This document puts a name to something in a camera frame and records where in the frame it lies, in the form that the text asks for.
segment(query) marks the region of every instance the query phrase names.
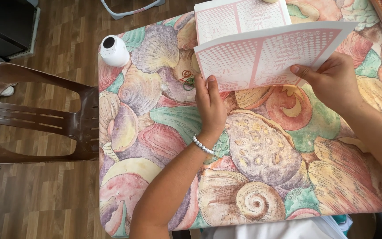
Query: white beaded bracelet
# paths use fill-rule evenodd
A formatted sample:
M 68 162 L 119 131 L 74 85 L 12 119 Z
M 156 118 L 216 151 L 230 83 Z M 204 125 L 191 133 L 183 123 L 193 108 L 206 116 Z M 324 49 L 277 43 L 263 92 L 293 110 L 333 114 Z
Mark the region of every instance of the white beaded bracelet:
M 197 140 L 197 138 L 195 137 L 195 135 L 192 137 L 192 141 L 194 141 L 194 143 L 195 143 L 200 149 L 202 149 L 204 152 L 206 152 L 206 153 L 208 153 L 208 154 L 213 154 L 213 155 L 215 155 L 215 151 L 206 148 L 203 144 L 201 144 L 201 143 Z

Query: black cabinet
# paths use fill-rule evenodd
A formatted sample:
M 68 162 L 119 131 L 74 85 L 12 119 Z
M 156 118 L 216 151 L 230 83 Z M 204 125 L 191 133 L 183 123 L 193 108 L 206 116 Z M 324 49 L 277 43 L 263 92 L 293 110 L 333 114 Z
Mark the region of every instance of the black cabinet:
M 0 56 L 26 50 L 33 31 L 34 7 L 26 0 L 0 0 Z

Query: pink printed paper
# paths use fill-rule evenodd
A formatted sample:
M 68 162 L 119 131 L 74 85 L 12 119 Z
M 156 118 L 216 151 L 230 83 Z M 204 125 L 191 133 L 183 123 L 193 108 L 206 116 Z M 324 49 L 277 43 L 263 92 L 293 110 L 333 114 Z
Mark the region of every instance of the pink printed paper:
M 204 78 L 216 76 L 220 91 L 265 85 L 302 85 L 294 64 L 317 69 L 356 27 L 355 22 L 286 25 L 218 38 L 196 46 Z
M 195 5 L 197 40 L 203 44 L 241 32 L 291 24 L 285 0 L 213 0 Z

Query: person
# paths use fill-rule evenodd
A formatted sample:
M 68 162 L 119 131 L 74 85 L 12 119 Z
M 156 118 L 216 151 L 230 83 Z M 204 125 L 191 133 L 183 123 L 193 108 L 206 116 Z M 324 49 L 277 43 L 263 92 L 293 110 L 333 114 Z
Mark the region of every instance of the person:
M 290 71 L 305 79 L 316 97 L 337 112 L 382 165 L 382 113 L 365 102 L 359 93 L 352 57 L 334 52 L 317 71 L 293 65 Z M 227 110 L 214 76 L 207 82 L 195 79 L 195 101 L 202 129 L 197 139 L 212 148 L 226 123 Z M 167 239 L 168 222 L 176 213 L 207 153 L 194 143 L 179 153 L 149 184 L 136 204 L 130 225 L 131 239 Z M 311 217 L 204 229 L 202 238 L 346 238 L 331 223 Z

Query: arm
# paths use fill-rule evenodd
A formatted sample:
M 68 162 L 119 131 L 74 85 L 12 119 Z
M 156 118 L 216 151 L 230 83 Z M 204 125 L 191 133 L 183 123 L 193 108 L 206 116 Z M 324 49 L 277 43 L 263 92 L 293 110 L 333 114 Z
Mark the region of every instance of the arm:
M 197 139 L 213 148 L 226 122 L 226 107 L 219 95 L 215 77 L 196 76 L 195 100 L 202 118 Z M 154 178 L 136 204 L 132 215 L 130 239 L 168 239 L 167 225 L 178 210 L 188 188 L 206 159 L 207 153 L 191 143 Z
M 334 52 L 316 72 L 300 65 L 290 70 L 312 86 L 320 101 L 343 117 L 382 165 L 382 113 L 360 95 L 352 58 Z

